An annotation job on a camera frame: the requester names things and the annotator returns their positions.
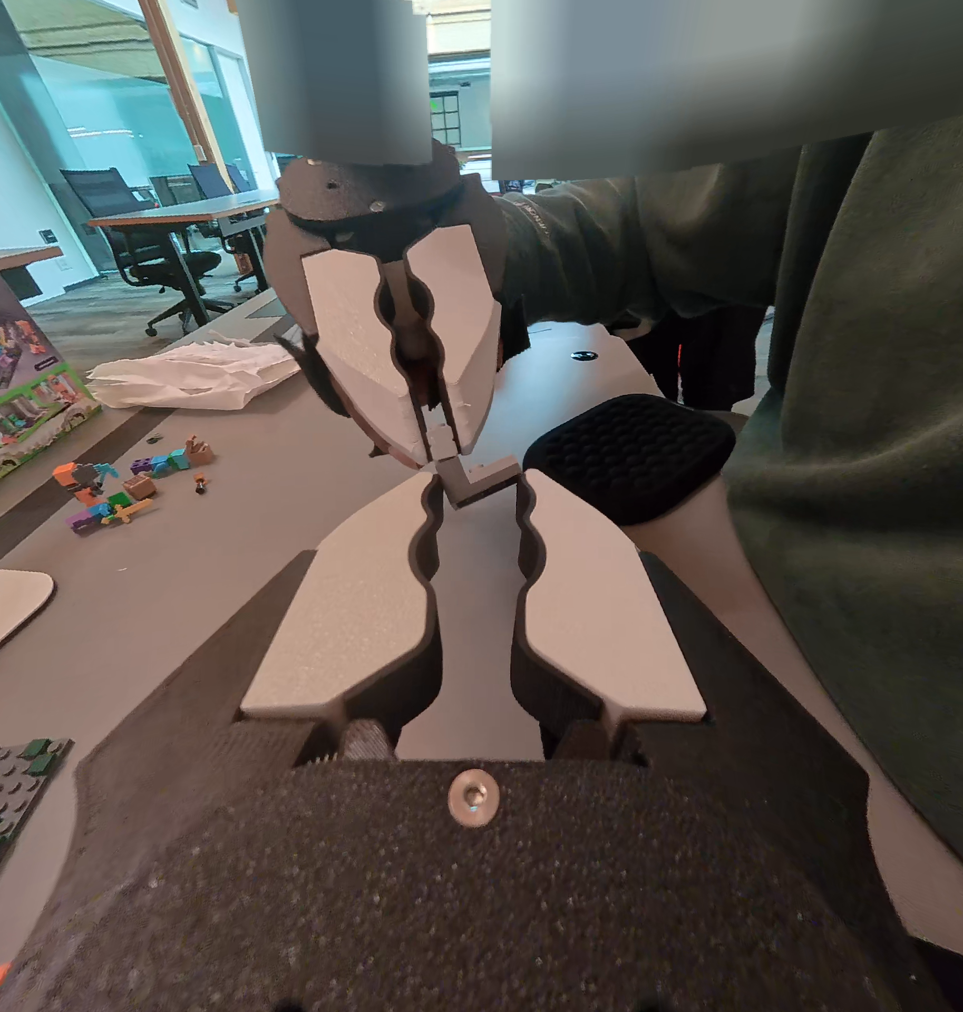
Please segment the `pile of colourful toy bricks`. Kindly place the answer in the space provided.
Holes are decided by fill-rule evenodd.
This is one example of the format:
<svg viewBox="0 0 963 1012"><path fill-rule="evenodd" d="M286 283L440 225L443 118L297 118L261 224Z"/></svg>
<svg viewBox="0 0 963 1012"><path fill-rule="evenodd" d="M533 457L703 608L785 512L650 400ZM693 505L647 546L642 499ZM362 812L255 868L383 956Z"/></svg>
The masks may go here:
<svg viewBox="0 0 963 1012"><path fill-rule="evenodd" d="M125 479L108 462L62 463L53 470L52 478L80 504L78 512L66 517L66 524L82 537L99 528L129 524L153 505L160 480L170 474L203 473L215 458L208 440L191 435L179 449L134 460Z"/></svg>

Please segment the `black office chair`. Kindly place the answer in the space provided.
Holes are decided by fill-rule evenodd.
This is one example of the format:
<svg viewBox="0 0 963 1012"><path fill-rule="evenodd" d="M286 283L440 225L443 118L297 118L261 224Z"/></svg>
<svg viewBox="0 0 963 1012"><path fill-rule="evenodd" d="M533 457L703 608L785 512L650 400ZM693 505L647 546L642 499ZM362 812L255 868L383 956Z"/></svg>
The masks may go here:
<svg viewBox="0 0 963 1012"><path fill-rule="evenodd" d="M61 174L90 214L90 223L133 219L132 223L101 226L124 283L134 288L172 289L182 296L147 323L148 336L157 336L157 324L172 317L179 319L182 334L187 335L192 322L204 326L213 315L235 308L233 301L207 297L202 280L222 258L215 252L191 248L187 221L140 220L145 210L158 206L138 199L116 168L62 170Z"/></svg>
<svg viewBox="0 0 963 1012"><path fill-rule="evenodd" d="M236 190L230 188L216 165L204 163L191 165L189 168L204 199L236 196ZM225 233L224 229L227 225L243 221L249 221L254 227L231 235ZM247 210L238 213L227 219L208 223L212 229L217 229L223 249L231 253L236 260L238 278L235 282L235 291L237 293L241 292L241 283L252 277L257 279L258 293L267 289L266 279L261 273L262 252L264 252L264 236L266 233L264 221L265 218L259 218L256 210Z"/></svg>

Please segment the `toy brick building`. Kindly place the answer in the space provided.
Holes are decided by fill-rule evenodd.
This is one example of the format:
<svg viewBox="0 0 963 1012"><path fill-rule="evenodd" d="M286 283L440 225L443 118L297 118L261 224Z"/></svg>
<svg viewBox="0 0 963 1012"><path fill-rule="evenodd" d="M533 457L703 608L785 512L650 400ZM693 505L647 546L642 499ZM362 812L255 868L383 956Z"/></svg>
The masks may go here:
<svg viewBox="0 0 963 1012"><path fill-rule="evenodd" d="M65 795L71 738L0 745L0 982L52 899L70 852L75 796Z"/></svg>

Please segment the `grey desk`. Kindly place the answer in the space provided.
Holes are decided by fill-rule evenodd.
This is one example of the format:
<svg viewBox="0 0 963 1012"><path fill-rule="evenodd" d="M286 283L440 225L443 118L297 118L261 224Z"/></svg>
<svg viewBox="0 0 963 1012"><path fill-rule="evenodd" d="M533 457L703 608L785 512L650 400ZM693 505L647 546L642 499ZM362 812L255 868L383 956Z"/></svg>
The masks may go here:
<svg viewBox="0 0 963 1012"><path fill-rule="evenodd" d="M60 495L40 520L29 499L57 463L89 449L117 421L108 413L2 481L0 565L51 576L43 612L0 648L0 744L73 740L62 772L0 871L0 965L34 927L70 846L71 769L159 683L301 550L405 480L371 459L357 426L323 407L295 375L228 413L142 418L145 434L208 440L217 459L206 495L187 474L161 483L157 503L128 525L79 538ZM402 733L403 758L536 760L537 724L513 697L509 657L522 585L510 490L449 511L439 533L443 658L440 695ZM868 771L868 823L878 867L907 930L963 955L963 863L895 791L831 703L758 582L733 530L718 478L631 538L655 554Z"/></svg>

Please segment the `black coat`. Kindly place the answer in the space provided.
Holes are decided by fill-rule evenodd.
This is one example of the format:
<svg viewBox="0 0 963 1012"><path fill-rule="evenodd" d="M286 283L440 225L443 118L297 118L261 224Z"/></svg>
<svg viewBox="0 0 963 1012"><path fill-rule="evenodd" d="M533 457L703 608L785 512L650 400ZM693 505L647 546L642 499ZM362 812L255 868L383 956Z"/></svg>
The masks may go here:
<svg viewBox="0 0 963 1012"><path fill-rule="evenodd" d="M688 408L731 411L753 398L756 338L766 309L731 307L683 318L670 313L626 343L660 394Z"/></svg>

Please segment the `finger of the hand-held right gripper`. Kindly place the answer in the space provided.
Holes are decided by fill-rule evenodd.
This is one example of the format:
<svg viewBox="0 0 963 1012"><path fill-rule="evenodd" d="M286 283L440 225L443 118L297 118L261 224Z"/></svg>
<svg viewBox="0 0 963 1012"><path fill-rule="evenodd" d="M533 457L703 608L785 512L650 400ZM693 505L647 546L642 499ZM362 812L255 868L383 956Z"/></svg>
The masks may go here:
<svg viewBox="0 0 963 1012"><path fill-rule="evenodd" d="M412 305L432 341L437 393L458 449L475 448L494 394L500 304L467 225L440 227L404 253Z"/></svg>
<svg viewBox="0 0 963 1012"><path fill-rule="evenodd" d="M400 329L380 307L377 258L326 249L301 261L315 318L315 353L348 417L374 447L411 469L433 462L424 412L435 380L424 332Z"/></svg>

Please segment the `white stand base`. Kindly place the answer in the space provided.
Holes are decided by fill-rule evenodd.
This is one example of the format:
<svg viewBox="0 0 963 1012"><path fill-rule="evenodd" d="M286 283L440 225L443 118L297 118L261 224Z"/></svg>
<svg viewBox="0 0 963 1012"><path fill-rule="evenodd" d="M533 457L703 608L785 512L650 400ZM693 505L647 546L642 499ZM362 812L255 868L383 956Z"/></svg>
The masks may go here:
<svg viewBox="0 0 963 1012"><path fill-rule="evenodd" d="M0 568L0 645L39 614L55 590L45 573Z"/></svg>

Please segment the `person's green sweatshirt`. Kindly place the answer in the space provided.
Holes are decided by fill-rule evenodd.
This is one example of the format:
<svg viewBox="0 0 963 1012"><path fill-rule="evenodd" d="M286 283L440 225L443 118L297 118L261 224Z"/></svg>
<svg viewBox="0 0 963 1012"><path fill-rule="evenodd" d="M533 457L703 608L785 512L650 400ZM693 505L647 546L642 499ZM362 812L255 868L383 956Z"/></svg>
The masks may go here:
<svg viewBox="0 0 963 1012"><path fill-rule="evenodd" d="M963 861L963 115L807 145L727 468L831 700Z"/></svg>

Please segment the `white paper bag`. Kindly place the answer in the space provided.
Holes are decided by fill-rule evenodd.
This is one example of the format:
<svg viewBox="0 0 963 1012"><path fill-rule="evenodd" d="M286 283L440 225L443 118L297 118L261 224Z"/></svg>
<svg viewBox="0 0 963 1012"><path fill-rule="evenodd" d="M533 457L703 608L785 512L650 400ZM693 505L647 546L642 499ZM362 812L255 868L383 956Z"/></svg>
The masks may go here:
<svg viewBox="0 0 963 1012"><path fill-rule="evenodd" d="M86 380L90 393L112 409L239 411L299 373L277 343L194 341L140 359L102 363Z"/></svg>

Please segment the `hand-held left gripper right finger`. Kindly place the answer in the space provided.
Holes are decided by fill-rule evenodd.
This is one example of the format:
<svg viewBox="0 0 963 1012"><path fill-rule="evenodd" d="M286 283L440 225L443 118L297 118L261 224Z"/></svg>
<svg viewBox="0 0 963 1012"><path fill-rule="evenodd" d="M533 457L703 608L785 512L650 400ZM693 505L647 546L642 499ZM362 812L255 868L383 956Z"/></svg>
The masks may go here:
<svg viewBox="0 0 963 1012"><path fill-rule="evenodd" d="M517 486L524 586L515 607L514 699L542 746L593 725L609 747L631 724L700 725L707 705L636 544L548 475Z"/></svg>

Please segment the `green toy set box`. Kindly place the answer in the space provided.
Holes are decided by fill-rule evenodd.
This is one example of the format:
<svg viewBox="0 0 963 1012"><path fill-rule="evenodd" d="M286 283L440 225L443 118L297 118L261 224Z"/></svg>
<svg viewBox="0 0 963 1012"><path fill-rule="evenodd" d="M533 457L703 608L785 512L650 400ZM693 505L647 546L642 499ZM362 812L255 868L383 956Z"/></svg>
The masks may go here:
<svg viewBox="0 0 963 1012"><path fill-rule="evenodd" d="M0 272L0 481L100 411Z"/></svg>

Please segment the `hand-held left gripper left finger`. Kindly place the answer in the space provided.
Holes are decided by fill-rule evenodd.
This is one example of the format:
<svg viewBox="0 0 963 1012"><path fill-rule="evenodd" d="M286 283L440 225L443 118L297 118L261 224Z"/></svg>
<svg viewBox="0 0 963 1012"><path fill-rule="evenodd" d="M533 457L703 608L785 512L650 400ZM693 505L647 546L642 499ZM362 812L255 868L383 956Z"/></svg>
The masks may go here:
<svg viewBox="0 0 963 1012"><path fill-rule="evenodd" d="M323 539L240 703L243 716L312 718L338 735L373 719L399 736L435 701L443 500L436 474L412 474Z"/></svg>

